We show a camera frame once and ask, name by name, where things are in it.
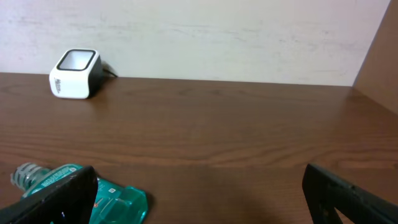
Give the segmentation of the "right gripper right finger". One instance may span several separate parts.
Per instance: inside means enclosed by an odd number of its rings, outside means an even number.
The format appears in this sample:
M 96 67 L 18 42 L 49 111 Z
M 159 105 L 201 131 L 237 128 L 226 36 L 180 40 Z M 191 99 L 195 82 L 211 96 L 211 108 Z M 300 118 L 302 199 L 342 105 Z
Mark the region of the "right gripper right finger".
M 318 165 L 306 166 L 302 189 L 314 223 L 341 223 L 342 213 L 353 223 L 397 224 L 397 205 Z

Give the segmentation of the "blue mouthwash bottle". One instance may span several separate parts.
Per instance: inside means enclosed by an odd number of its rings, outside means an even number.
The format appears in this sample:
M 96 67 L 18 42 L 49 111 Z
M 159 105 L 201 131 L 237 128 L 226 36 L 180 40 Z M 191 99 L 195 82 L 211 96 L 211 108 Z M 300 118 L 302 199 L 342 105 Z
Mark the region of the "blue mouthwash bottle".
M 82 168 L 78 164 L 65 164 L 48 169 L 27 162 L 11 174 L 11 183 L 21 189 L 24 192 L 22 198 L 26 198 Z M 98 192 L 90 224 L 141 224 L 144 221 L 149 211 L 144 191 L 131 186 L 121 187 L 99 177 L 97 181 Z

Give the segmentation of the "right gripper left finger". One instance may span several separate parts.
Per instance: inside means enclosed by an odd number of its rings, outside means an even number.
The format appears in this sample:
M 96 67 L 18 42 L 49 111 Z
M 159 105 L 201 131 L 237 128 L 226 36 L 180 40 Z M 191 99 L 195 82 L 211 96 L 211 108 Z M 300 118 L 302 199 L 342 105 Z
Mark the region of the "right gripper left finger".
M 86 166 L 1 209 L 1 223 L 88 224 L 98 192 L 94 168 Z

